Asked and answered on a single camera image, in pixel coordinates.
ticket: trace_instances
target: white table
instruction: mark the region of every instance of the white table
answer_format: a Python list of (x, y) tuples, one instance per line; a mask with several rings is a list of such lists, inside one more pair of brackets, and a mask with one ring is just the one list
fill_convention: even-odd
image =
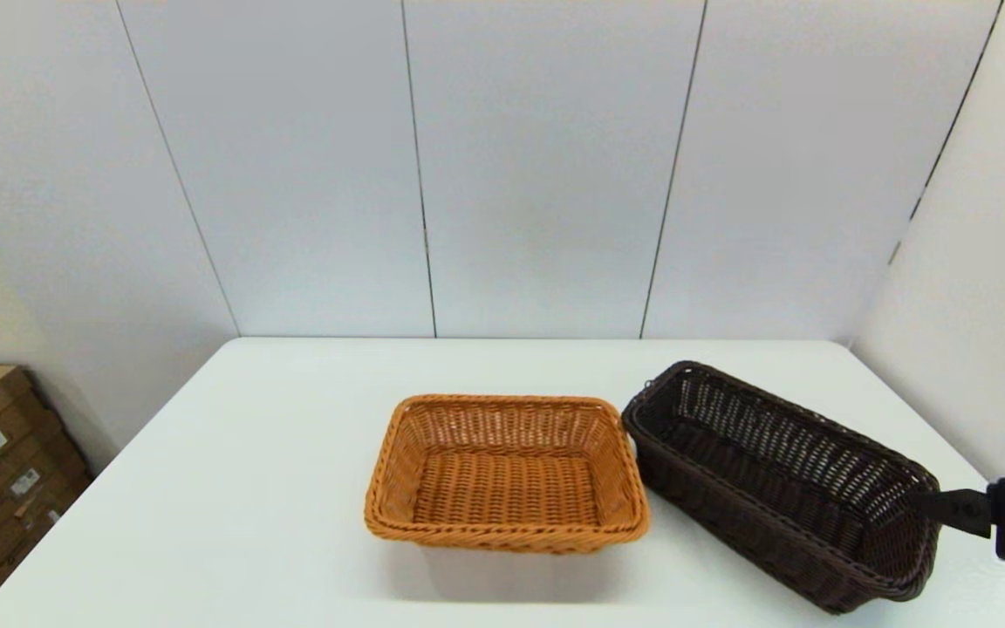
[[(852, 426), (946, 488), (984, 486), (826, 342), (243, 339), (192, 378), (5, 582), (0, 627), (1005, 625), (1005, 564), (990, 542), (954, 530), (942, 533), (918, 600), (833, 618), (652, 493), (649, 534), (593, 556), (422, 550), (364, 528), (367, 481), (401, 399), (583, 394), (621, 409), (680, 359)], [(469, 601), (485, 604), (460, 604)]]

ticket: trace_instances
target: woven basket side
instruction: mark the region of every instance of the woven basket side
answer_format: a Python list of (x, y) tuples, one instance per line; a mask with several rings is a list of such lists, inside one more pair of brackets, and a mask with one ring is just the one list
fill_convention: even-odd
[(426, 449), (506, 449), (546, 454), (553, 449), (581, 454), (594, 427), (606, 422), (593, 403), (546, 403), (459, 396), (423, 396), (407, 400), (403, 421)]

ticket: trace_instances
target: wicker basket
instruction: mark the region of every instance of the wicker basket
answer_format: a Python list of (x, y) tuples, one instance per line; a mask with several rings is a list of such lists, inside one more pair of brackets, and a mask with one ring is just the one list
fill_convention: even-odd
[(827, 612), (922, 592), (939, 525), (907, 492), (938, 490), (900, 453), (694, 362), (623, 411), (642, 480)]
[(375, 536), (506, 552), (596, 552), (650, 510), (618, 411), (578, 397), (412, 397), (367, 490)]

